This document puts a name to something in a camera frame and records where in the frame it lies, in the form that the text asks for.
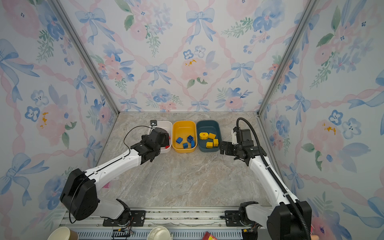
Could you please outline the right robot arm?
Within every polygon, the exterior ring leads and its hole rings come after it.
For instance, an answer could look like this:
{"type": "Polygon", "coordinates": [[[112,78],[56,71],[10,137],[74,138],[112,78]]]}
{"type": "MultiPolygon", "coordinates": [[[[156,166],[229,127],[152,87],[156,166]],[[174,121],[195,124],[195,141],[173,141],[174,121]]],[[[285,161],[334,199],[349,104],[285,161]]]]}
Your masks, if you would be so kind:
{"type": "Polygon", "coordinates": [[[300,201],[282,182],[270,164],[265,151],[259,146],[246,146],[244,142],[220,144],[222,155],[241,160],[255,173],[267,193],[271,207],[255,201],[242,203],[238,212],[226,211],[223,219],[227,226],[240,224],[255,233],[264,227],[273,240],[309,240],[311,238],[312,209],[300,201]]]}

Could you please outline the yellow plastic container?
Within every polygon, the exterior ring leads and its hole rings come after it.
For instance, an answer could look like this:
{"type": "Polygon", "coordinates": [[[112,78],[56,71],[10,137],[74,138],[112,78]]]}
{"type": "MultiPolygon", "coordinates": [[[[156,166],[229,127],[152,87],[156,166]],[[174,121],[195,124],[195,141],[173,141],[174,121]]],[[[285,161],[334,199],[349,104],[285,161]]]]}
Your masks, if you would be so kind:
{"type": "Polygon", "coordinates": [[[173,136],[172,136],[172,146],[175,150],[175,152],[179,154],[186,154],[186,153],[192,153],[197,148],[198,142],[197,142],[197,128],[196,124],[193,121],[177,121],[173,124],[173,136]],[[191,135],[194,137],[194,141],[196,143],[196,146],[194,148],[191,148],[191,143],[187,142],[187,137],[191,135]],[[183,142],[181,144],[176,143],[176,139],[178,137],[181,137],[183,139],[183,142]],[[188,148],[184,149],[183,144],[188,143],[188,148]]]}

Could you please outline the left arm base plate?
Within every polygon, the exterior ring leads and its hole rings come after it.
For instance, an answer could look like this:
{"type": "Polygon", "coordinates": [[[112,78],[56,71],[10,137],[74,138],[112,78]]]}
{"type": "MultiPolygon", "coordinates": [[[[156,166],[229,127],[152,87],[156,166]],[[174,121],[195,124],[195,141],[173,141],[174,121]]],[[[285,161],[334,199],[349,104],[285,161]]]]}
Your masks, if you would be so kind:
{"type": "Polygon", "coordinates": [[[105,218],[103,227],[143,227],[146,213],[144,210],[123,212],[116,220],[105,218]]]}

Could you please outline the yellow duck lego piece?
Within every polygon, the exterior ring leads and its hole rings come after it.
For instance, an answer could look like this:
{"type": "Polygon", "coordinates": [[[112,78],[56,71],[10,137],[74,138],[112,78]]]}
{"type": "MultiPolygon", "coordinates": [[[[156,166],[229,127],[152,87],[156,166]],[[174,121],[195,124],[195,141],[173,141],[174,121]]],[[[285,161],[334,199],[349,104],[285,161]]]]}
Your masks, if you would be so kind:
{"type": "Polygon", "coordinates": [[[201,132],[199,133],[200,140],[207,140],[209,138],[209,133],[201,132]]]}

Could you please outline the yellow lego brick cube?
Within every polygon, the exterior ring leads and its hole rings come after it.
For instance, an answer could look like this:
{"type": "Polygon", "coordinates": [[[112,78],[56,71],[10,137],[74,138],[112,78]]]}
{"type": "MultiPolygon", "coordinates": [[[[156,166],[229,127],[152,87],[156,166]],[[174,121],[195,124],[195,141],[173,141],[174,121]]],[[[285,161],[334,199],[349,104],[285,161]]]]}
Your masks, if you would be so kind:
{"type": "Polygon", "coordinates": [[[207,149],[212,149],[214,147],[214,143],[213,142],[207,142],[206,143],[206,148],[207,149]]]}

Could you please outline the dark teal plastic container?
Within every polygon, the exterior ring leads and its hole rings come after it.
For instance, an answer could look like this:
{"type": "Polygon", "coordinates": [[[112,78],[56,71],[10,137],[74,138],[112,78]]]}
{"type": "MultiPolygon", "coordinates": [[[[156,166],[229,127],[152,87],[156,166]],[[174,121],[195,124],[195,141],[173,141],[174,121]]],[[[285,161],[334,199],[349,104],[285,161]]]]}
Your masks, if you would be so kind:
{"type": "Polygon", "coordinates": [[[217,152],[222,141],[219,123],[203,120],[197,123],[198,147],[204,153],[217,152]]]}

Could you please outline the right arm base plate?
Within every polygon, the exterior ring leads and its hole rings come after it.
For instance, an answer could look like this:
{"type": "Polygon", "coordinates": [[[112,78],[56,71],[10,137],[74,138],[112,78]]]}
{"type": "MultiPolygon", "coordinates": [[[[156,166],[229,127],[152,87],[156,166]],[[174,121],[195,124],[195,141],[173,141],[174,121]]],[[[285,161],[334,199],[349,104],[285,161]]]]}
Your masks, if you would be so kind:
{"type": "Polygon", "coordinates": [[[246,227],[242,220],[239,211],[227,210],[224,212],[224,220],[227,227],[246,227]]]}

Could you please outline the yellow lego brick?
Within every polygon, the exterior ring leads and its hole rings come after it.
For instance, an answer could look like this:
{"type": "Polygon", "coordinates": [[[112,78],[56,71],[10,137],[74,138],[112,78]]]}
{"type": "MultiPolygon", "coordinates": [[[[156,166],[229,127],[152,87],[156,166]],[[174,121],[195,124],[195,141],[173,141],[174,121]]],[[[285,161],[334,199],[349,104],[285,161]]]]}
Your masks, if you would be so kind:
{"type": "Polygon", "coordinates": [[[218,139],[213,139],[213,146],[218,147],[219,146],[219,140],[218,139]]]}
{"type": "Polygon", "coordinates": [[[209,133],[208,138],[209,138],[209,139],[215,139],[215,138],[216,138],[216,135],[213,134],[213,133],[209,133]]]}

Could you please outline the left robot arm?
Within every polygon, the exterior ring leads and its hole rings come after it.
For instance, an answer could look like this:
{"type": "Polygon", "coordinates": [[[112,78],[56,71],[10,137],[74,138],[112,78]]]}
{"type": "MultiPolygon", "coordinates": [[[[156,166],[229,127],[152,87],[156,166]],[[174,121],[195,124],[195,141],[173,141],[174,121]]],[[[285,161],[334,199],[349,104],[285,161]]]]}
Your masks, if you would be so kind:
{"type": "Polygon", "coordinates": [[[128,205],[119,199],[102,200],[98,197],[98,192],[126,171],[152,162],[169,140],[166,130],[154,128],[148,135],[143,135],[139,143],[112,160],[85,171],[73,170],[60,196],[61,203],[69,212],[70,222],[82,221],[95,215],[109,219],[119,226],[129,224],[133,217],[128,205]]]}

